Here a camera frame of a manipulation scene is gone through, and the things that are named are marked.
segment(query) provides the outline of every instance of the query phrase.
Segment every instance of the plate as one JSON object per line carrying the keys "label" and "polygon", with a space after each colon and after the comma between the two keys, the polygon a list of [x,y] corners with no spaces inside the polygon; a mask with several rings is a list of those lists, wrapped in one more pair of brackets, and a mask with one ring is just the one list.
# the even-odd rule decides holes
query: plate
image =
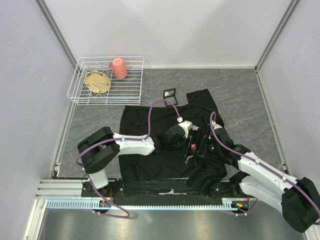
{"label": "plate", "polygon": [[102,94],[110,89],[110,79],[100,71],[90,71],[84,76],[84,84],[92,92]]}

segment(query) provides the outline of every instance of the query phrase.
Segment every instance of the white wire rack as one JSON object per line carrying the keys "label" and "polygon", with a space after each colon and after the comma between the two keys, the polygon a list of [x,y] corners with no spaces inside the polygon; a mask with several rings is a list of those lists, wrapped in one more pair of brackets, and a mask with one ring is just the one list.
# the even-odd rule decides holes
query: white wire rack
{"label": "white wire rack", "polygon": [[[110,63],[121,58],[128,72],[123,79],[117,79]],[[77,105],[139,105],[141,101],[143,56],[89,56],[77,61],[67,97]],[[110,89],[95,93],[85,84],[85,75],[98,71],[110,79]]]}

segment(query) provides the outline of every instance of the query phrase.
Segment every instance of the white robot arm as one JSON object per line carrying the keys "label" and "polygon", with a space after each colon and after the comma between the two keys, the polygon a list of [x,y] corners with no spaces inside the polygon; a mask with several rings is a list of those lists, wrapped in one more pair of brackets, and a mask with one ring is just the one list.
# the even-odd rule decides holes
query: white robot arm
{"label": "white robot arm", "polygon": [[[117,155],[149,155],[167,144],[187,138],[192,122],[181,122],[161,134],[128,136],[103,127],[78,144],[85,172],[97,189],[108,185],[105,167]],[[297,179],[270,166],[242,145],[234,145],[226,130],[211,122],[209,149],[226,164],[246,173],[238,182],[241,191],[254,196],[282,213],[285,220],[303,233],[319,219],[320,196],[313,182]]]}

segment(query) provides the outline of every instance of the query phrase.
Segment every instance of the purple cable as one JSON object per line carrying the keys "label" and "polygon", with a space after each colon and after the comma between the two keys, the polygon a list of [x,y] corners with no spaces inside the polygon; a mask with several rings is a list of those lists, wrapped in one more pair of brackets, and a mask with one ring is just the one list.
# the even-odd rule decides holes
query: purple cable
{"label": "purple cable", "polygon": [[165,99],[160,99],[160,100],[156,101],[155,103],[153,103],[151,105],[151,107],[149,109],[149,113],[148,113],[148,134],[145,136],[144,139],[147,139],[148,137],[150,137],[150,134],[151,134],[151,110],[157,103],[160,103],[160,102],[167,102],[167,103],[171,104],[171,106],[174,108],[174,110],[176,112],[176,115],[178,116],[178,118],[180,118],[180,114],[178,112],[178,109],[172,102],[170,102],[168,100],[165,100]]}
{"label": "purple cable", "polygon": [[[252,157],[244,155],[240,152],[237,152],[229,147],[227,147],[226,145],[224,145],[219,138],[217,137],[215,130],[214,130],[214,126],[213,126],[213,122],[216,121],[216,112],[212,112],[210,115],[210,127],[211,127],[211,131],[213,133],[213,136],[215,138],[215,140],[225,149],[229,150],[230,152],[237,154],[241,157],[245,157],[251,161],[253,161],[254,163],[256,162],[256,160],[254,160]],[[283,176],[279,173],[277,173],[276,171],[272,170],[270,167],[264,165],[263,163],[259,162],[258,163],[261,167],[263,167],[264,169],[268,170],[269,172],[273,173],[274,175],[276,175],[277,177],[279,177],[280,179],[283,179]],[[284,179],[284,181],[286,181],[287,183],[289,183],[290,185],[292,185],[295,189],[297,189],[308,201],[309,203],[314,207],[314,209],[316,210],[316,212],[318,213],[319,217],[320,217],[320,209],[318,208],[318,206],[315,204],[315,202],[300,188],[298,187],[296,184],[294,184],[292,181],[290,181],[289,179]]]}
{"label": "purple cable", "polygon": [[109,201],[108,199],[106,199],[103,195],[101,195],[101,193],[97,190],[96,186],[94,185],[94,183],[92,182],[92,180],[90,179],[90,183],[91,186],[94,190],[94,192],[103,200],[105,200],[108,204],[115,206],[116,208],[124,211],[126,213],[126,216],[120,216],[120,215],[113,215],[113,214],[108,214],[108,213],[102,213],[102,212],[98,212],[98,211],[94,211],[96,214],[99,215],[104,215],[104,216],[108,216],[108,217],[114,217],[114,218],[118,218],[118,219],[128,219],[130,218],[130,212],[128,212],[128,210],[125,210],[123,207],[118,206],[117,204],[113,203],[112,201]]}
{"label": "purple cable", "polygon": [[[83,155],[85,155],[87,152],[91,151],[92,149],[94,149],[94,148],[96,148],[96,147],[98,147],[98,146],[100,146],[100,145],[102,145],[102,144],[106,144],[106,143],[113,142],[113,141],[122,141],[123,139],[124,139],[124,140],[131,140],[131,141],[142,141],[142,140],[145,140],[145,139],[147,139],[148,137],[150,137],[150,134],[151,134],[151,110],[152,110],[152,108],[154,107],[154,105],[156,105],[156,104],[159,103],[159,102],[167,102],[167,103],[171,104],[171,105],[173,106],[176,114],[177,114],[177,117],[180,118],[180,114],[179,114],[178,109],[177,109],[177,107],[176,107],[175,105],[173,105],[170,101],[165,100],[165,99],[158,100],[158,101],[156,101],[154,104],[152,104],[152,106],[151,106],[150,109],[149,109],[149,113],[148,113],[148,134],[146,135],[146,137],[144,137],[144,138],[133,138],[133,137],[119,138],[119,137],[118,137],[118,138],[110,138],[110,139],[107,139],[107,140],[100,141],[100,142],[98,142],[98,143],[96,143],[96,144],[88,147],[86,150],[84,150],[82,153],[80,153],[79,156],[75,159],[75,164],[77,164],[78,166],[80,166],[80,167],[83,168],[84,165],[79,162],[80,158],[81,158]],[[105,200],[105,201],[106,201],[107,203],[109,203],[110,205],[115,206],[116,208],[124,211],[124,212],[127,214],[127,216],[113,215],[113,214],[102,213],[102,212],[99,213],[99,212],[97,212],[97,211],[94,211],[96,214],[105,215],[105,216],[114,217],[114,218],[120,218],[120,219],[128,219],[128,218],[130,217],[130,213],[129,213],[127,210],[125,210],[124,208],[118,206],[117,204],[115,204],[115,203],[107,200],[104,196],[102,196],[102,195],[100,194],[100,192],[97,190],[97,188],[95,187],[94,183],[91,181],[91,179],[90,179],[90,183],[91,183],[91,186],[92,186],[94,192],[95,192],[100,198],[102,198],[103,200]]]}

